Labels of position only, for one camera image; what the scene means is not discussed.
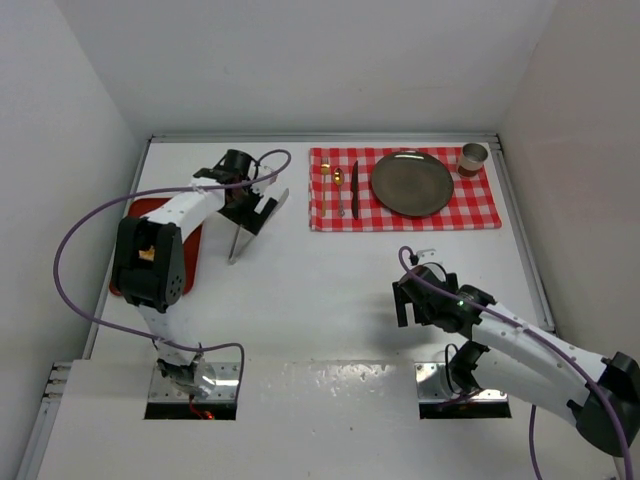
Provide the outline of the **silver metal tongs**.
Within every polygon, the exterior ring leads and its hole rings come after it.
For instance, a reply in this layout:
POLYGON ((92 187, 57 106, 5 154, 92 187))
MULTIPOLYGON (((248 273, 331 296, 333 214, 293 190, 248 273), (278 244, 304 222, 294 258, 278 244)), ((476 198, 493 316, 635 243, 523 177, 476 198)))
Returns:
MULTIPOLYGON (((277 201, 277 206, 275 208, 275 211, 271 214, 270 218, 267 220, 262 230, 265 229, 268 223, 275 217, 275 215, 279 212, 279 210, 284 206, 284 204, 289 198, 290 190, 288 188, 279 189, 278 193, 279 193, 279 196, 277 198, 269 197, 277 201)), ((259 211, 266 204, 266 201, 268 199, 266 199, 265 201, 262 201, 262 200, 259 201, 259 206, 258 206, 259 211)), ((258 238, 260 233, 258 235, 253 235, 248 231, 246 231, 241 226, 237 225, 236 233, 234 234, 230 253, 228 255, 228 263, 230 265, 235 264, 240 259, 242 254, 249 248, 249 246, 258 238)))

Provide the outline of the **round sugar-topped bread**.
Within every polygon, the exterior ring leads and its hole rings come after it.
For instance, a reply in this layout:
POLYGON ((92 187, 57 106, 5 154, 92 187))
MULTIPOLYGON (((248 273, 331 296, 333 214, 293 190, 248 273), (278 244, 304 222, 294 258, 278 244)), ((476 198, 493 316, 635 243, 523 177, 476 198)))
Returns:
POLYGON ((143 261, 153 262, 155 258, 155 247, 150 246, 147 249, 141 249, 138 251, 138 258, 143 261))

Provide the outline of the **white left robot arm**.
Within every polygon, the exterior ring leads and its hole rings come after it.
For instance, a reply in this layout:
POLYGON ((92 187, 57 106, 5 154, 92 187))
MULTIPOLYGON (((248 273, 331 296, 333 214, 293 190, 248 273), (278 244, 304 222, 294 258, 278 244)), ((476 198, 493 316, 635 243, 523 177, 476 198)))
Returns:
POLYGON ((174 307, 186 288, 185 243, 214 214, 254 240, 289 197, 288 189, 276 198, 267 195, 275 181, 261 159, 230 149, 216 165, 196 171, 186 191, 119 223, 111 283, 143 317, 162 376, 192 399, 209 397, 217 378, 187 317, 174 307))

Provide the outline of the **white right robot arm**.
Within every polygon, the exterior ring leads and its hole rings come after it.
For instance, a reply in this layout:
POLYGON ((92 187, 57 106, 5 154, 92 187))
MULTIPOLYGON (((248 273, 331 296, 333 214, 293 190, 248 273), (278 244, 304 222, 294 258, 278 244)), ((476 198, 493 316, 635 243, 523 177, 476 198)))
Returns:
POLYGON ((459 334, 446 360, 443 395, 494 389, 575 427, 596 449, 622 457, 639 432, 639 364, 589 352, 518 318, 490 294, 460 285, 440 265, 417 265, 392 285, 399 326, 409 320, 459 334))

